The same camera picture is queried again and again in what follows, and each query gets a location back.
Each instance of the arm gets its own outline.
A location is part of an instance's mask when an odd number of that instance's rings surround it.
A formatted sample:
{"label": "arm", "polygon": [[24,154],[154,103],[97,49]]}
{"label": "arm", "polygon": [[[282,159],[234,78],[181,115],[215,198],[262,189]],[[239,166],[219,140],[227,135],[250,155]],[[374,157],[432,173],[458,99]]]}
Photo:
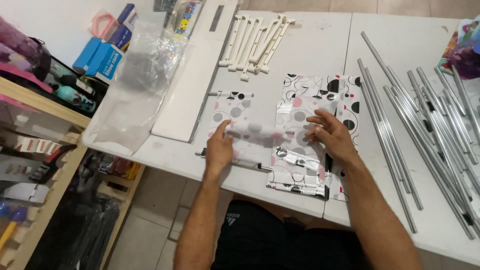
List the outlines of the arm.
{"label": "arm", "polygon": [[223,138],[230,120],[223,121],[207,141],[206,168],[202,185],[180,233],[173,261],[175,270],[209,269],[213,260],[216,232],[218,179],[233,156],[231,135]]}
{"label": "arm", "polygon": [[422,269],[416,247],[402,223],[385,201],[361,160],[348,129],[332,114],[315,110],[308,122],[317,123],[305,135],[322,141],[327,153],[343,168],[350,197],[350,220],[357,237],[376,269]]}

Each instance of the teal water bottle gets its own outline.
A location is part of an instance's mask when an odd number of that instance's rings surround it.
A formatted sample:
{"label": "teal water bottle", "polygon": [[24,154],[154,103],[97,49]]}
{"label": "teal water bottle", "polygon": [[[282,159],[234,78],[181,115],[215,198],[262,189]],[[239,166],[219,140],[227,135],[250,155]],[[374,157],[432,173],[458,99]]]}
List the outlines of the teal water bottle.
{"label": "teal water bottle", "polygon": [[71,88],[70,86],[53,85],[52,89],[57,97],[74,105],[75,107],[78,107],[86,112],[95,111],[96,102],[80,94],[77,90]]}

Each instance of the black shorts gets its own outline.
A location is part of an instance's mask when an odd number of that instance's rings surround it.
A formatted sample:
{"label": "black shorts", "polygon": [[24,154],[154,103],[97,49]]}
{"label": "black shorts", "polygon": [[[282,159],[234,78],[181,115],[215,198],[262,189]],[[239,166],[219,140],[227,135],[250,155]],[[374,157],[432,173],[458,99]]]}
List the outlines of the black shorts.
{"label": "black shorts", "polygon": [[353,232],[295,230],[249,201],[228,206],[211,269],[369,268]]}

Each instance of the plastic bag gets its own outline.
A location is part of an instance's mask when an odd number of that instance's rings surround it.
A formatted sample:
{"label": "plastic bag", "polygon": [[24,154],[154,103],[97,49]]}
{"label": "plastic bag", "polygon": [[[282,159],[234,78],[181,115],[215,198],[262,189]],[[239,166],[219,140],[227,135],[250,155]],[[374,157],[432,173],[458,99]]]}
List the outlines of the plastic bag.
{"label": "plastic bag", "polygon": [[191,42],[158,24],[137,20],[130,46],[100,105],[95,142],[115,142],[134,154],[147,140],[178,67]]}

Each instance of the person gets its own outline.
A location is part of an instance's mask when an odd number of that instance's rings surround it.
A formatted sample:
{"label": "person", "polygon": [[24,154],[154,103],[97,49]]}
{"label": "person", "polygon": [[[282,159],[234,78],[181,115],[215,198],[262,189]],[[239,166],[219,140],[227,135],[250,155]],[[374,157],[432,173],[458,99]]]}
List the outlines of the person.
{"label": "person", "polygon": [[215,257],[219,178],[233,155],[224,121],[207,142],[202,185],[180,234],[174,269],[368,269],[423,268],[416,247],[390,209],[355,150],[348,129],[315,110],[306,136],[322,142],[343,168],[352,230],[315,219],[304,231],[288,230],[281,208],[235,195],[221,227]]}

